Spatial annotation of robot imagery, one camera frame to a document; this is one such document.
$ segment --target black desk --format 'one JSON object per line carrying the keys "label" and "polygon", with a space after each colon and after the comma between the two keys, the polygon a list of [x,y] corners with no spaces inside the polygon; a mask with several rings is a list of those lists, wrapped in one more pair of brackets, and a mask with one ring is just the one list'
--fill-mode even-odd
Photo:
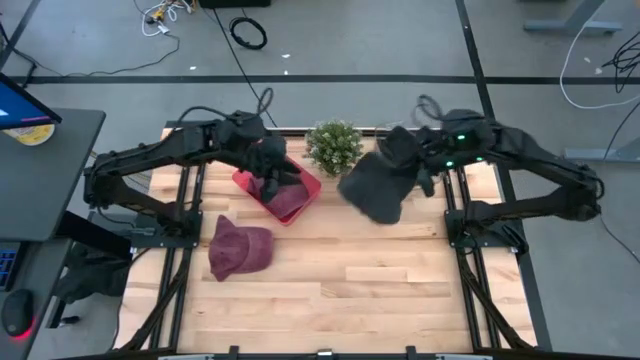
{"label": "black desk", "polygon": [[[104,112],[54,111],[62,117],[62,124],[42,145],[24,146],[0,134],[0,241],[30,241],[12,289],[31,290],[35,306],[29,336],[10,338],[0,328],[3,360],[27,358],[73,241],[130,258],[128,240],[66,211]],[[0,292],[0,304],[7,295]]]}

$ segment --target white cable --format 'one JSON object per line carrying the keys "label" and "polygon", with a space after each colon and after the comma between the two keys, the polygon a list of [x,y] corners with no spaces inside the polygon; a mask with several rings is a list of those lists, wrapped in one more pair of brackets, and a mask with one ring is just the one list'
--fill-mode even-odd
{"label": "white cable", "polygon": [[591,15],[591,17],[587,21],[585,21],[585,23],[584,23],[584,25],[582,25],[582,28],[580,29],[580,31],[578,31],[578,34],[573,39],[573,42],[571,43],[571,46],[569,46],[569,52],[567,53],[567,57],[564,60],[564,65],[562,66],[562,71],[560,72],[560,89],[562,90],[562,94],[564,95],[564,98],[567,99],[569,104],[577,107],[578,109],[583,109],[583,110],[597,110],[597,109],[604,109],[604,108],[613,107],[613,106],[626,105],[626,104],[632,103],[632,102],[640,99],[640,94],[638,94],[637,96],[635,96],[635,97],[633,97],[633,98],[631,98],[629,100],[626,100],[626,101],[623,101],[623,102],[619,102],[619,103],[611,103],[611,104],[596,105],[596,106],[585,106],[585,105],[577,104],[573,100],[571,100],[569,98],[569,95],[567,95],[567,91],[564,89],[564,82],[562,80],[564,78],[564,73],[567,70],[567,64],[569,63],[569,58],[571,57],[571,52],[573,51],[573,47],[575,46],[576,41],[578,41],[578,38],[580,37],[580,35],[584,31],[584,29],[591,22],[591,19],[593,19],[593,17],[596,16],[596,14],[598,13],[599,10],[600,9],[596,10],[596,12],[594,12],[593,15]]}
{"label": "white cable", "polygon": [[[157,9],[161,6],[163,6],[165,3],[165,1],[162,1],[160,4],[156,5],[156,6],[152,6],[149,9],[145,10],[144,13],[142,14],[142,35],[147,36],[147,37],[152,37],[152,36],[156,36],[156,35],[160,35],[162,34],[161,30],[158,30],[154,33],[147,33],[145,28],[146,28],[146,19],[147,19],[147,14],[149,12],[151,12],[151,10],[153,9]],[[167,7],[166,13],[169,15],[169,19],[173,22],[176,22],[178,20],[178,13],[175,11],[175,9],[184,9],[185,7],[176,3],[173,3],[171,5],[169,5],[169,7]],[[165,26],[164,23],[162,21],[158,21],[158,24]]]}

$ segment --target computer mouse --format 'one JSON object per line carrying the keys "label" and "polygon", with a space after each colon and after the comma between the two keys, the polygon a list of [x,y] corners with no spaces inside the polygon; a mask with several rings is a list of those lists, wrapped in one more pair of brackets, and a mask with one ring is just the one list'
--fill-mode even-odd
{"label": "computer mouse", "polygon": [[33,319],[33,294],[27,289],[12,292],[2,304],[2,327],[9,336],[24,334]]}

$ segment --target keyboard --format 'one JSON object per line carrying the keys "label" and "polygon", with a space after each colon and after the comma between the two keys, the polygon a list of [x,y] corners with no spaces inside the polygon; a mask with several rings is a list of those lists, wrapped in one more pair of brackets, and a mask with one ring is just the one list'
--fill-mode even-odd
{"label": "keyboard", "polygon": [[27,246],[26,243],[0,241],[0,292],[11,290]]}

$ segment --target maroon cloth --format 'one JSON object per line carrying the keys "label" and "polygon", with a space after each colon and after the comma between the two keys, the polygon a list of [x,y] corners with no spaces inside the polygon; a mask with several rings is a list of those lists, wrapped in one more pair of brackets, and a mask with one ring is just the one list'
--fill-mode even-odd
{"label": "maroon cloth", "polygon": [[[247,191],[256,199],[260,199],[260,189],[264,179],[252,177]],[[283,218],[299,209],[309,199],[309,192],[304,184],[284,185],[278,188],[278,193],[267,204],[263,204],[278,219]]]}
{"label": "maroon cloth", "polygon": [[273,258],[273,234],[258,227],[236,227],[220,215],[209,246],[211,273],[218,281],[231,274],[266,269]]}

